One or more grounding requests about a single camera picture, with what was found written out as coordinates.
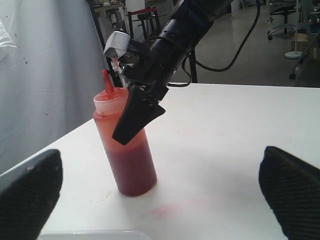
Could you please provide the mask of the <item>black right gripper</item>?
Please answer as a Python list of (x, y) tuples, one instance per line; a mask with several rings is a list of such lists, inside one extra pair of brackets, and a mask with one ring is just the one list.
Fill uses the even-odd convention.
[(112, 138), (127, 145), (146, 125), (162, 116), (166, 110), (159, 101), (168, 92), (167, 85), (180, 65), (178, 47), (129, 47), (127, 52), (137, 55), (136, 62), (126, 67), (123, 75), (137, 86), (129, 88), (129, 95)]

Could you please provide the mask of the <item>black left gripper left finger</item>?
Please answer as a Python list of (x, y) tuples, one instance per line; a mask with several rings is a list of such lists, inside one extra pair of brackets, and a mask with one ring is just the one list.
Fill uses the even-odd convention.
[(63, 183), (61, 153), (46, 150), (0, 176), (0, 238), (36, 240)]

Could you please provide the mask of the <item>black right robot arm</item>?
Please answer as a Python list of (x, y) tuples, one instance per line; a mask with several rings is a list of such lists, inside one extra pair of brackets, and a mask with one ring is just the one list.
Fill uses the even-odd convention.
[(168, 83), (188, 53), (211, 28), (229, 0), (181, 0), (151, 47), (123, 74), (130, 81), (129, 96), (112, 134), (128, 144), (147, 124), (166, 111), (160, 101)]

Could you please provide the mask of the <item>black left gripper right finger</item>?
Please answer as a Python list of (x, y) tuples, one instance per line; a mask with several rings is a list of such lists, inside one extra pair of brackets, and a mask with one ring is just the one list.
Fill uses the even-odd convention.
[(267, 146), (258, 182), (289, 240), (320, 238), (320, 170), (275, 146)]

